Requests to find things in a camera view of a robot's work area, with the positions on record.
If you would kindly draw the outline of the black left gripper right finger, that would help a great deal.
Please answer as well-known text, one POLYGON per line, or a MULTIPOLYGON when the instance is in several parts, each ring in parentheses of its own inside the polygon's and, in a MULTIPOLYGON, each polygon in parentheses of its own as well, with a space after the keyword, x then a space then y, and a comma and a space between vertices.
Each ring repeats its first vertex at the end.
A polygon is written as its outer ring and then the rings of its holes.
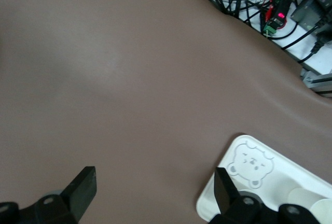
POLYGON ((261 203, 252 193, 240 193, 227 171, 217 167, 214 172, 214 196, 220 213, 212 223, 256 223, 261 203))

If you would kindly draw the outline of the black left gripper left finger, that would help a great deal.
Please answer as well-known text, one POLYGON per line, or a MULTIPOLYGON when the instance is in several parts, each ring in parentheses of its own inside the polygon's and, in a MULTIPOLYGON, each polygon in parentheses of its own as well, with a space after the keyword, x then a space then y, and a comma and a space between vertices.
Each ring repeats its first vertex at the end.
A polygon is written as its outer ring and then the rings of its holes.
POLYGON ((87 166, 60 194, 46 195, 35 203, 37 223, 79 223, 96 191, 96 169, 87 166))

